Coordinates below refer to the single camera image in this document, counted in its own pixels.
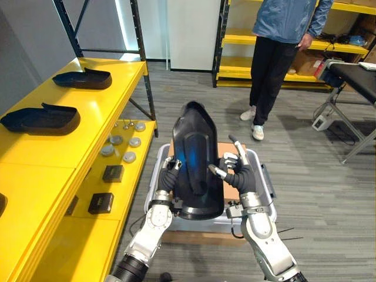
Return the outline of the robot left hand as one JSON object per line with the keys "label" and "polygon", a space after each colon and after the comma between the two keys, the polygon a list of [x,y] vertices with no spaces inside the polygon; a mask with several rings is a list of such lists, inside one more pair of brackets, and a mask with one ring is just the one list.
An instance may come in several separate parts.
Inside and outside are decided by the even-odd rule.
{"label": "robot left hand", "polygon": [[157,190],[162,190],[169,193],[174,189],[180,169],[182,167],[182,162],[175,159],[172,156],[167,157],[163,163],[162,168],[159,171]]}

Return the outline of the person's left hand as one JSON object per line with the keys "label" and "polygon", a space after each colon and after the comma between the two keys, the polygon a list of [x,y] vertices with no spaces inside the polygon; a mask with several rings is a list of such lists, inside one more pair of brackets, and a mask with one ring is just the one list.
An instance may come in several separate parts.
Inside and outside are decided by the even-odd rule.
{"label": "person's left hand", "polygon": [[304,51],[308,49],[311,46],[313,40],[314,40],[313,36],[311,36],[309,33],[305,33],[303,37],[301,38],[301,41],[297,45],[298,50]]}

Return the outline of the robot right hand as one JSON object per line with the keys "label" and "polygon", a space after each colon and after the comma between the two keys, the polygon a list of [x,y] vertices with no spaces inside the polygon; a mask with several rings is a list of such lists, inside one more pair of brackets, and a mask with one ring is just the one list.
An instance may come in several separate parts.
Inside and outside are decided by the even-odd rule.
{"label": "robot right hand", "polygon": [[210,164],[208,168],[214,175],[236,188],[239,195],[255,193],[256,179],[247,152],[234,135],[229,134],[229,139],[233,142],[238,154],[235,157],[222,157],[219,160],[219,167]]}

